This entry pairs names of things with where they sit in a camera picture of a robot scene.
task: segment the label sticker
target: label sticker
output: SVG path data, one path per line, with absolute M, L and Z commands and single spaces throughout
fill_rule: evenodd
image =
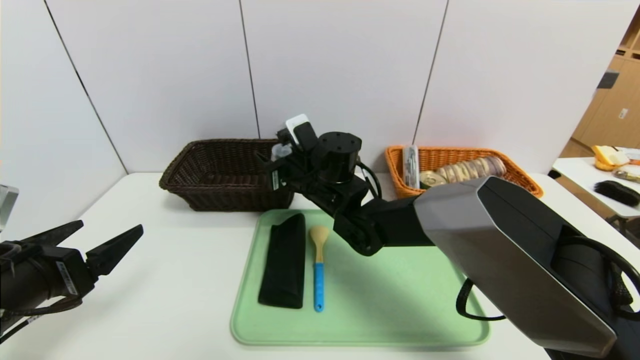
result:
M 273 190 L 278 190 L 280 188 L 280 179 L 277 170 L 271 173 L 271 181 L 273 182 Z
M 32 322 L 36 321 L 37 319 L 39 319 L 41 316 L 42 315 L 35 315 L 35 316 L 30 317 L 30 318 L 27 319 L 27 323 L 32 323 Z
M 78 295 L 76 286 L 71 280 L 71 276 L 69 276 L 69 271 L 67 271 L 67 267 L 65 266 L 65 264 L 62 261 L 56 261 L 56 265 L 58 266 L 60 275 L 62 275 L 62 279 L 65 281 L 65 285 L 67 285 L 67 290 L 69 291 L 69 293 L 72 295 Z

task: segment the spoon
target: spoon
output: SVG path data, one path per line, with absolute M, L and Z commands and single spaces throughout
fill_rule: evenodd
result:
M 322 248 L 329 237 L 329 228 L 314 226 L 309 230 L 311 240 L 316 245 L 316 263 L 314 264 L 314 309 L 321 313 L 324 310 L 324 258 Z

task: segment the brown wicker basket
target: brown wicker basket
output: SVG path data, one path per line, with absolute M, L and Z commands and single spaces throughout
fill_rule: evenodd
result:
M 160 187 L 182 197 L 196 211 L 286 209 L 287 190 L 271 191 L 255 156 L 271 156 L 278 140 L 214 139 L 194 141 L 178 154 L 160 178 Z
M 426 190 L 414 189 L 406 186 L 402 180 L 403 146 L 387 147 L 385 156 L 387 157 L 387 165 L 389 172 L 394 181 L 396 194 L 398 198 L 411 197 L 424 193 Z M 472 147 L 418 147 L 418 161 L 420 162 L 420 171 L 435 170 L 444 165 L 457 163 L 459 161 L 467 161 L 485 156 L 496 156 L 502 160 L 507 168 L 507 173 L 503 176 L 505 180 L 518 184 L 527 189 L 536 197 L 541 197 L 543 192 L 540 186 L 531 179 L 518 165 L 516 165 L 505 154 L 491 149 L 477 149 Z

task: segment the white table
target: white table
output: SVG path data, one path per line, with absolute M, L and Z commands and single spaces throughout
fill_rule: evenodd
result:
M 548 359 L 508 320 L 492 323 L 489 340 L 470 348 L 241 345 L 229 323 L 259 214 L 196 213 L 161 190 L 159 178 L 129 175 L 81 217 L 84 229 L 62 245 L 86 251 L 137 224 L 144 225 L 145 235 L 111 275 L 100 278 L 81 307 L 27 326 L 0 346 L 1 359 Z M 640 268 L 640 250 L 620 233 L 551 178 L 533 178 L 547 205 Z M 389 176 L 381 182 L 390 194 Z M 297 195 L 292 207 L 314 205 Z M 499 313 L 477 294 L 487 315 Z
M 611 211 L 621 218 L 640 217 L 640 206 L 631 207 L 621 202 L 610 199 L 593 191 L 594 185 L 600 181 L 615 180 L 637 192 L 640 192 L 640 184 L 633 181 L 618 179 L 611 172 L 598 170 L 593 164 L 595 158 L 561 158 L 554 163 L 554 170 L 573 181 L 579 187 L 595 196 L 602 204 L 605 204 Z M 622 170 L 628 168 L 634 172 L 640 172 L 638 165 L 625 165 Z

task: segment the black fabric pouch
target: black fabric pouch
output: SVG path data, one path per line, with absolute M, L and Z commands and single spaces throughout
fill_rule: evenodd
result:
M 305 286 L 305 216 L 296 214 L 271 226 L 267 263 L 258 295 L 260 304 L 302 308 Z

